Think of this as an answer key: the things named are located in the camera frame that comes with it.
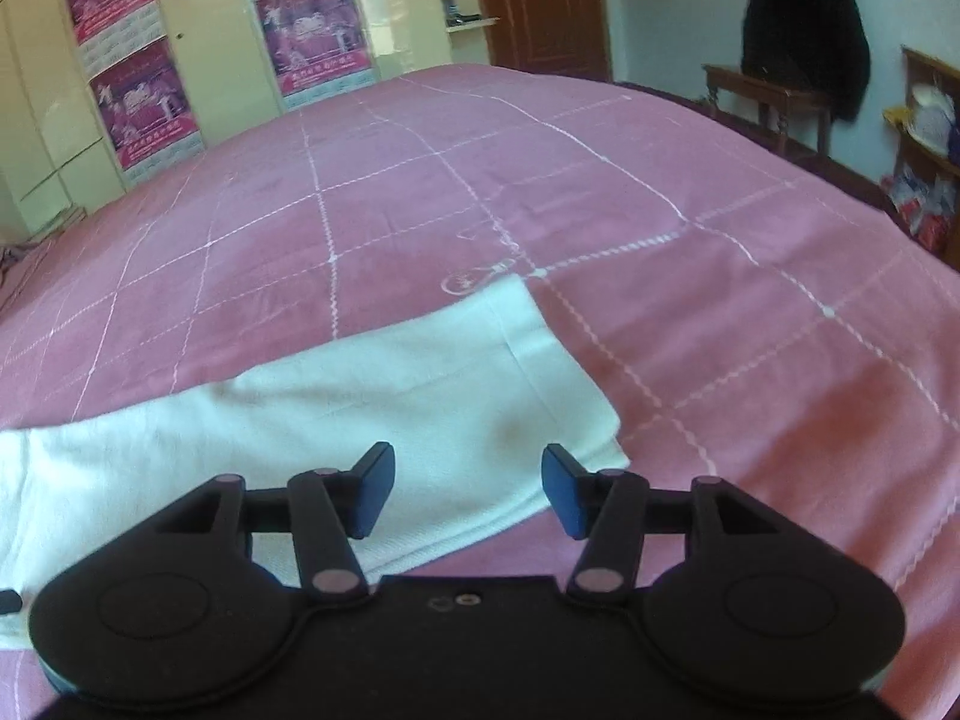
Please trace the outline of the wooden shelf with items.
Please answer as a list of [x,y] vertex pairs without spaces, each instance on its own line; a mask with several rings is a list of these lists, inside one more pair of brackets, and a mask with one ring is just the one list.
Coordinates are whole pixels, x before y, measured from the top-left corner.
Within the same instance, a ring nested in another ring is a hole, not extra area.
[[914,242],[958,266],[958,68],[901,48],[907,93],[884,110],[898,137],[895,166],[882,181],[895,218]]

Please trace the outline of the purple poster lower left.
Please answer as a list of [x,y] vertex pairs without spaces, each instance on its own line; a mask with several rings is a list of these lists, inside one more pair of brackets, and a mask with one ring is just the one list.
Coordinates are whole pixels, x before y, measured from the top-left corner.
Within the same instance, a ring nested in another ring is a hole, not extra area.
[[166,37],[93,76],[89,86],[128,187],[205,148]]

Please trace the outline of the purple poster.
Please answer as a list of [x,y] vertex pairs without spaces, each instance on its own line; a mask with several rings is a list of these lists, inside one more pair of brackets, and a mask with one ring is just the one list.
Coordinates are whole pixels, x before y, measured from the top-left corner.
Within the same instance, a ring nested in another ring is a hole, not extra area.
[[286,109],[377,80],[358,0],[251,0]]
[[205,148],[166,37],[93,76],[89,86],[128,187]]
[[65,0],[86,78],[166,36],[158,0]]

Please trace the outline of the cream glossy wardrobe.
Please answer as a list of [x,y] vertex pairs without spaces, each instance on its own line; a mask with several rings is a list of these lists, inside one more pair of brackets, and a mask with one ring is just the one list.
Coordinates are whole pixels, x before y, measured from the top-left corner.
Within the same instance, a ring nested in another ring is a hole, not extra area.
[[156,0],[199,130],[132,169],[99,114],[67,0],[2,0],[2,238],[36,236],[69,208],[96,211],[179,156],[364,83],[446,65],[441,0],[356,0],[370,70],[285,94],[256,0]]

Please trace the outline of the pink checked bed sheet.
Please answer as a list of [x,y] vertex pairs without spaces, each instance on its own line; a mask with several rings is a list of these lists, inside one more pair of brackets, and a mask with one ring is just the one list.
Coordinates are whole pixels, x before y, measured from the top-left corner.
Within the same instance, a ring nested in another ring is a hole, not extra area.
[[882,575],[884,694],[958,694],[958,278],[651,94],[416,71],[185,161],[13,268],[2,421],[117,410],[527,281],[661,488],[724,476]]

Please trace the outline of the brown wooden door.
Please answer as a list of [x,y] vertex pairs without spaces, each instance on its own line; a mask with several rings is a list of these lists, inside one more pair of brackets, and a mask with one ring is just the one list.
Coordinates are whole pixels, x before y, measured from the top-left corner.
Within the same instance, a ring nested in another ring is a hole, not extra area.
[[480,0],[491,61],[534,75],[612,78],[604,0]]

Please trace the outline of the dark wooden side table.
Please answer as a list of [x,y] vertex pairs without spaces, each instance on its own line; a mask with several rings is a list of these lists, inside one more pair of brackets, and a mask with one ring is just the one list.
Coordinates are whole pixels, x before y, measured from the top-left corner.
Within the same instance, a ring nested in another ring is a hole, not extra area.
[[832,103],[825,94],[795,86],[777,85],[763,78],[747,75],[734,67],[703,66],[708,89],[708,114],[719,115],[719,93],[747,98],[758,106],[758,123],[773,133],[775,153],[784,158],[789,148],[789,127],[794,114],[812,115],[817,119],[815,154],[828,158],[832,146]]

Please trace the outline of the white pants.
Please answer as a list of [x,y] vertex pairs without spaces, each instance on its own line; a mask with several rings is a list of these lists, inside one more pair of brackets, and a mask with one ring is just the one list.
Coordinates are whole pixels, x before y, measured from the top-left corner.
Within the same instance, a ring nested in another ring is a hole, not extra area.
[[503,278],[418,319],[332,341],[123,410],[2,437],[2,583],[32,600],[57,574],[220,475],[251,488],[352,466],[392,445],[395,486],[359,545],[400,574],[544,510],[558,444],[625,468],[619,415]]

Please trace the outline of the purple poster upper left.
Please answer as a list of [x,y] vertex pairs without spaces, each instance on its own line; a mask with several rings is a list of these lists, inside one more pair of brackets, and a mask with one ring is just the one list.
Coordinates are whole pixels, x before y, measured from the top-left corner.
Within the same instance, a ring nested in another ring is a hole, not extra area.
[[86,78],[166,36],[158,0],[65,0]]

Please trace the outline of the purple poster right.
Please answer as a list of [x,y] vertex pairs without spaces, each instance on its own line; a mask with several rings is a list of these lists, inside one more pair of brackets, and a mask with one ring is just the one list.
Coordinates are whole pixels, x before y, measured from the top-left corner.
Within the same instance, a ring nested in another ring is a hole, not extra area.
[[358,0],[251,0],[286,109],[377,80]]

